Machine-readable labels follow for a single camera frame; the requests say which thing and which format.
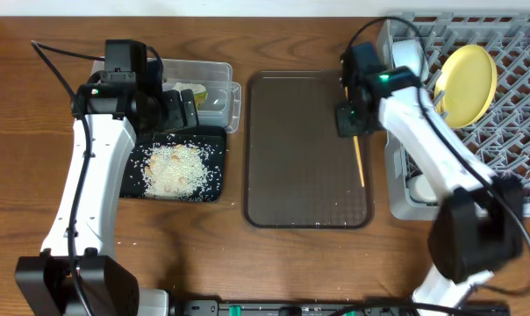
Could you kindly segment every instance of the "white background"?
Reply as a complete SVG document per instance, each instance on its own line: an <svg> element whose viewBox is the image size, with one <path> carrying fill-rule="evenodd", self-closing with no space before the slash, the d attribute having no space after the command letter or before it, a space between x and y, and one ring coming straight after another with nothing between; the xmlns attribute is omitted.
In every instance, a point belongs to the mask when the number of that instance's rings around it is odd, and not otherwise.
<svg viewBox="0 0 530 316"><path fill-rule="evenodd" d="M529 11L530 0L0 0L0 16L374 17Z"/></svg>

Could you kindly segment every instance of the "clear plastic container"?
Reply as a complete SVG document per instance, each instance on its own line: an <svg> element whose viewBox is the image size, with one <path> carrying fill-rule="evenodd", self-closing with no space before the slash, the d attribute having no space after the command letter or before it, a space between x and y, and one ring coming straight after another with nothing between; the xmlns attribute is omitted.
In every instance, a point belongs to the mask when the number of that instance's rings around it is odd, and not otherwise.
<svg viewBox="0 0 530 316"><path fill-rule="evenodd" d="M228 133L238 130L241 111L241 87L232 82L232 66L226 62L161 60L163 90L173 89L176 83L202 84L208 97L197 114L199 123L221 126ZM104 63L95 61L92 73L103 70Z"/></svg>

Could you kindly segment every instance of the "gray dish rack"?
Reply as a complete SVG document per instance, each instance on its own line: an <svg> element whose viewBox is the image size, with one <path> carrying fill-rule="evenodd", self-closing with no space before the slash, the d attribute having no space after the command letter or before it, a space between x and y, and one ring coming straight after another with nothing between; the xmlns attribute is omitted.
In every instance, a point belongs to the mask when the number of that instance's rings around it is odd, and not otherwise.
<svg viewBox="0 0 530 316"><path fill-rule="evenodd" d="M498 174L515 175L521 180L526 191L524 212L530 217L530 13L394 15L412 21L420 29L429 65L425 84L432 96L440 68L459 47L477 44L493 57L498 66L498 85L489 110L473 125L455 132ZM392 43L412 38L412 32L400 22L384 23L376 45L387 67L392 67ZM434 103L441 97L436 96ZM384 156L392 214L399 219L433 219L438 205L412 199L407 180L421 172L391 133Z"/></svg>

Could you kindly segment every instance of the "yellow plate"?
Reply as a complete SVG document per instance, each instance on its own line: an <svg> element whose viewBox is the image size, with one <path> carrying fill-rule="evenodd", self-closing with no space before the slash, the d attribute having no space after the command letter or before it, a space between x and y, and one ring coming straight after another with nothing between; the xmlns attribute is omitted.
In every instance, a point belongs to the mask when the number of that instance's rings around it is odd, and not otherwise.
<svg viewBox="0 0 530 316"><path fill-rule="evenodd" d="M434 95L445 90L437 112L446 112L448 126L460 128L478 121L490 107L497 88L495 61L478 45L455 51L442 66Z"/></svg>

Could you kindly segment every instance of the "wooden tabletop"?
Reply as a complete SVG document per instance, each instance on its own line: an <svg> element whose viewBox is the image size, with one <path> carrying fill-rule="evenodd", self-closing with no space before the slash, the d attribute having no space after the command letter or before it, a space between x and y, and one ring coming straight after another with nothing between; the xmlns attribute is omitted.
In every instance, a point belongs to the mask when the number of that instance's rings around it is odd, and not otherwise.
<svg viewBox="0 0 530 316"><path fill-rule="evenodd" d="M30 314L14 282L22 255L37 255L53 224L68 173L72 117L68 96L30 40L102 55L104 40L132 38L163 58L225 61L247 95L260 70L339 67L338 57L366 18L0 18L0 314ZM359 40L375 40L371 28ZM50 54L75 89L91 62ZM185 204L120 199L118 261L143 287L180 297L230 300L356 301L406 297L431 265L431 223L394 219L383 162L385 134L371 141L376 214L363 230L261 230L242 217L243 113L228 137L221 200ZM492 283L520 287L530 277L525 257ZM475 298L497 298L481 290ZM530 314L530 296L508 299Z"/></svg>

